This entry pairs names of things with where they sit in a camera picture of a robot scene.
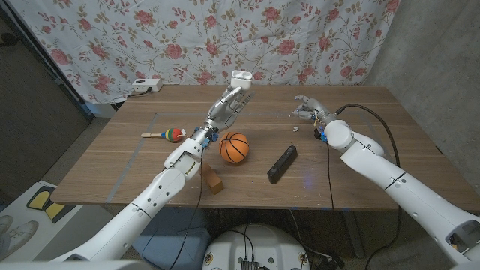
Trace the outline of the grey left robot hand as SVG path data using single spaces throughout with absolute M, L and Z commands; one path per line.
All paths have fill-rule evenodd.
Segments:
M 235 123 L 239 113 L 255 94 L 255 91 L 248 91 L 241 86 L 228 86 L 211 106 L 203 125 L 193 133 L 191 139 L 199 144 L 204 144 L 206 140 L 213 142 L 218 134 Z

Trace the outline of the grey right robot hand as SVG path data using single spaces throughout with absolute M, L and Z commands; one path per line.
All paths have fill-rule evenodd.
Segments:
M 337 119 L 337 116 L 333 112 L 330 112 L 326 106 L 313 97 L 296 95 L 295 100 L 301 101 L 301 104 L 292 114 L 300 119 L 313 122 L 314 126 L 328 125 Z

